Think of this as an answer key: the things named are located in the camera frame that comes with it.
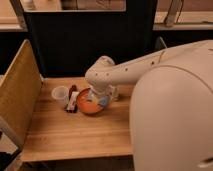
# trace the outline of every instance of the orange object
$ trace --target orange object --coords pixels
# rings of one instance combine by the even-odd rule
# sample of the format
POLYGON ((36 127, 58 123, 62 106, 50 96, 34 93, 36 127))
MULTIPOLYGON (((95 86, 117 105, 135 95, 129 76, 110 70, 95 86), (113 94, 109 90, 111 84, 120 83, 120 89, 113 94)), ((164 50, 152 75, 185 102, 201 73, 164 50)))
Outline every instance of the orange object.
POLYGON ((90 88, 82 90, 77 97, 78 109, 85 114, 91 115, 100 112, 104 107, 87 100, 90 88))

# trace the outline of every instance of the wooden panel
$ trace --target wooden panel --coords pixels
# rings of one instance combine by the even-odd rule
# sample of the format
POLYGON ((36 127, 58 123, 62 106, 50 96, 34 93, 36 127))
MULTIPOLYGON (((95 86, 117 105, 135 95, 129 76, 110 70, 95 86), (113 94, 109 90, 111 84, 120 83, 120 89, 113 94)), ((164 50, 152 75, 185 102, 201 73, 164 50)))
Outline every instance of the wooden panel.
POLYGON ((120 86, 120 97, 96 116, 63 111, 51 98, 54 87, 76 84, 88 88, 83 78, 45 79, 28 136, 21 153, 24 162, 132 154, 129 101, 133 86, 120 86))
POLYGON ((29 41, 24 41, 0 84, 0 126, 19 148, 29 127, 41 79, 29 41))

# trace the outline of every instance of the wooden tabletop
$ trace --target wooden tabletop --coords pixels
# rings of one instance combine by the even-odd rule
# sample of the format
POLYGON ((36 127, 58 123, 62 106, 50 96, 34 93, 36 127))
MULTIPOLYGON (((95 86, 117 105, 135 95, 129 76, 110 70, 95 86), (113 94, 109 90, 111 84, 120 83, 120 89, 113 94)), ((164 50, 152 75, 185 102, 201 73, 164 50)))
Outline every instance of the wooden tabletop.
POLYGON ((119 86, 119 100, 95 116, 63 111, 52 99, 54 87, 76 84, 88 88, 84 78, 47 78, 35 105, 21 153, 23 162, 123 156, 132 154, 129 101, 133 86, 119 86))

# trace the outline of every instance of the cup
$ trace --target cup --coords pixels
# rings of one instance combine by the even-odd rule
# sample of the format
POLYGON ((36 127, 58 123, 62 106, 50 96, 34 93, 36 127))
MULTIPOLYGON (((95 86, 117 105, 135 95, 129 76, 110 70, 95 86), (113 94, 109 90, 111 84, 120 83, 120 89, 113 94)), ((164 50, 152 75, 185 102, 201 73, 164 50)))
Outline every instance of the cup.
POLYGON ((61 108, 65 109, 69 102, 69 89, 65 86, 58 86, 52 90, 52 98, 55 99, 61 108))

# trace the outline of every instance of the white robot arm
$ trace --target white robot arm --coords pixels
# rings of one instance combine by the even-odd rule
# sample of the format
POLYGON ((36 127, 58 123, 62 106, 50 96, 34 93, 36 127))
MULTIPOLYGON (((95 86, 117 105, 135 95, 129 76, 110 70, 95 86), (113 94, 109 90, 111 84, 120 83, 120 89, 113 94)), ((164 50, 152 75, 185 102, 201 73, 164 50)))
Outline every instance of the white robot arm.
POLYGON ((96 92, 136 83, 130 104, 136 171, 212 170, 213 41, 165 49, 120 65, 103 57, 86 79, 96 92))

